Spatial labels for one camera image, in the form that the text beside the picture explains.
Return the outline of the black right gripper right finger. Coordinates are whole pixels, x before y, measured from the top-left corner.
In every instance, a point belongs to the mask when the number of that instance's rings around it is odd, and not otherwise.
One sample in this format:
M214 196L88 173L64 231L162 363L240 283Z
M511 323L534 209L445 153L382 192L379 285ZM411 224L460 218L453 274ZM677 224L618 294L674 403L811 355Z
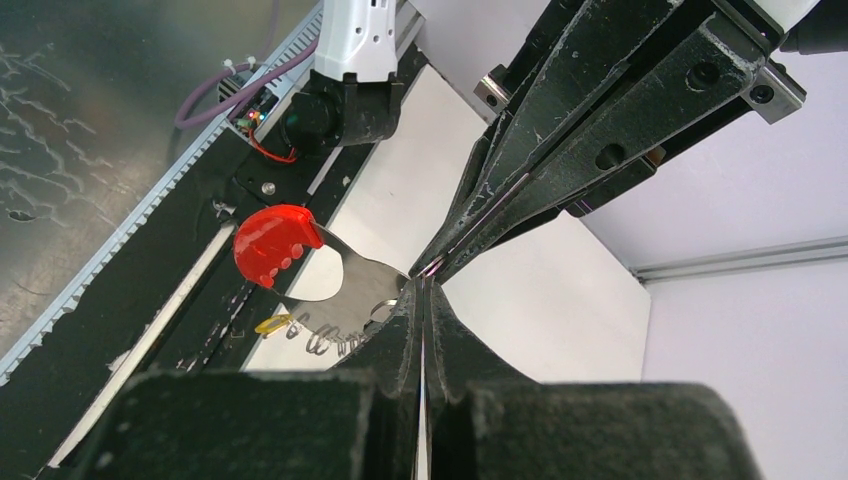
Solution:
M540 383L425 283L425 391L436 479L758 479L730 406L697 383Z

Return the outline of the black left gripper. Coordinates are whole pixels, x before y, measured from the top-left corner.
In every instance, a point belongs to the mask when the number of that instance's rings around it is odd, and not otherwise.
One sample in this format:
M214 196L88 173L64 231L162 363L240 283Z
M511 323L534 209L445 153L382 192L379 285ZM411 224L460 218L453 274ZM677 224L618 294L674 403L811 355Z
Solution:
M444 282L561 211L587 215L747 113L806 91L773 59L785 35L751 1L553 1L477 95L497 116L411 269Z

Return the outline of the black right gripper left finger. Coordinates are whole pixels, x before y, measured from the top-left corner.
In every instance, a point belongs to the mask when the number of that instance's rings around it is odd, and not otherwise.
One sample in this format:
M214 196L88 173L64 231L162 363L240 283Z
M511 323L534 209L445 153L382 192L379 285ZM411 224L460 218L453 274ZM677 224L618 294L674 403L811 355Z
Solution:
M418 435L415 284L324 371L133 378L86 443L80 479L407 479Z

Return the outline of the red-handled metal key holder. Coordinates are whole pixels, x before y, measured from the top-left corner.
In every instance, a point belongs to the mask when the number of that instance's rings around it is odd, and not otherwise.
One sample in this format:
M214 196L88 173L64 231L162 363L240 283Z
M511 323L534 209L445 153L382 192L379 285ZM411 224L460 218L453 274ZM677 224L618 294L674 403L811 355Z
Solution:
M237 269L279 296L283 313L303 329L307 351L344 354L385 322L408 276L356 252L296 205L262 209L244 220L233 242Z

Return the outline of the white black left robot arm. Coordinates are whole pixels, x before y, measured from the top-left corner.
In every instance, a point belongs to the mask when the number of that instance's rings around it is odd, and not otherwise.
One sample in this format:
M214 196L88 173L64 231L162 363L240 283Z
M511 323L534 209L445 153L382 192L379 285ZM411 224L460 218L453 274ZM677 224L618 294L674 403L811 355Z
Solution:
M384 140L401 82L391 1L327 1L283 123L301 152ZM770 1L552 1L503 79L447 217L413 265L445 281L559 212L580 217L754 107L792 22Z

